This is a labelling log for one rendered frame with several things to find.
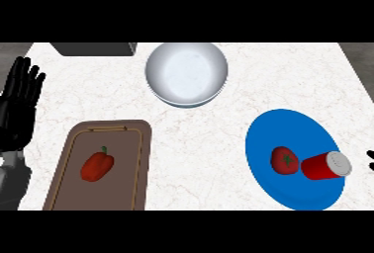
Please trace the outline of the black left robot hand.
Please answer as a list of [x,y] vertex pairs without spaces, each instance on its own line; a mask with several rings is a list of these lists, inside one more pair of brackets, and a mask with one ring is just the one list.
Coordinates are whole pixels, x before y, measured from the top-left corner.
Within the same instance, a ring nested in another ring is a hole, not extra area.
[[0,94],[0,152],[19,151],[33,139],[37,103],[46,73],[31,58],[13,62]]

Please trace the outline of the red can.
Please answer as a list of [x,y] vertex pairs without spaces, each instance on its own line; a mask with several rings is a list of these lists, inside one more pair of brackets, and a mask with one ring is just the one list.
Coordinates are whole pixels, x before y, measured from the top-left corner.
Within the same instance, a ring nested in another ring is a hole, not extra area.
[[352,165],[340,151],[328,151],[302,162],[302,171],[311,180],[334,179],[351,174]]

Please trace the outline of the blue plate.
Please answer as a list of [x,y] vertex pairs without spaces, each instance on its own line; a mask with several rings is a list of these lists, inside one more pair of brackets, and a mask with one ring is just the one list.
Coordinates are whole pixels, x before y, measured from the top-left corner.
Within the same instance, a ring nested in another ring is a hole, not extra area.
[[337,151],[339,147],[318,122],[291,110],[272,110],[263,113],[249,127],[246,155],[251,173],[269,196],[294,210],[318,211],[337,201],[345,179],[312,180],[299,171],[281,175],[271,165],[272,151],[285,146],[299,161]]

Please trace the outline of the white bowl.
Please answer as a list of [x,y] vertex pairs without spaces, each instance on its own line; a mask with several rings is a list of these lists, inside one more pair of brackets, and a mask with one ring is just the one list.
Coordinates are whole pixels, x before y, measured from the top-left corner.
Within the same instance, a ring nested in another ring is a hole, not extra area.
[[149,55],[145,75],[164,103],[195,108],[209,103],[223,89],[228,61],[210,42],[164,42]]

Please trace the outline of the red tomato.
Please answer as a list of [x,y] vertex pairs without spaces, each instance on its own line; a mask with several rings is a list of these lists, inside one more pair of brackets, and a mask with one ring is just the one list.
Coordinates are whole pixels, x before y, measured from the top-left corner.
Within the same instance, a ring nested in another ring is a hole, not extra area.
[[291,175],[299,172],[299,157],[285,146],[278,146],[272,151],[271,165],[281,175]]

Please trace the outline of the dark grey appliance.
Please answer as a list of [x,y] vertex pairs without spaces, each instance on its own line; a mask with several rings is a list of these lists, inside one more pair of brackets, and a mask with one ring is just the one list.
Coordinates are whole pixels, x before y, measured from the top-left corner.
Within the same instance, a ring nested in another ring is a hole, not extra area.
[[135,42],[53,42],[62,56],[133,56]]

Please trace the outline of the red bell pepper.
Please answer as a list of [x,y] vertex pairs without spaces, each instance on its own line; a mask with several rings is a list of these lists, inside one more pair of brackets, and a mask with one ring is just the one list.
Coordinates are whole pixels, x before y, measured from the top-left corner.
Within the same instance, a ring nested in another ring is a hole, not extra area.
[[114,157],[108,154],[108,148],[102,146],[101,151],[90,155],[81,166],[81,179],[87,182],[96,182],[105,176],[113,166]]

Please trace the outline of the brown cutting board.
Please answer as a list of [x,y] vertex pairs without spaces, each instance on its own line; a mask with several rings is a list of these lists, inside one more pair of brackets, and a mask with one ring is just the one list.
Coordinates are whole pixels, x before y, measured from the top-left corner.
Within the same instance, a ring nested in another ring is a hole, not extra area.
[[[151,125],[144,120],[95,121],[70,130],[45,211],[139,211],[145,208]],[[81,179],[89,157],[107,147],[114,166],[96,182]]]

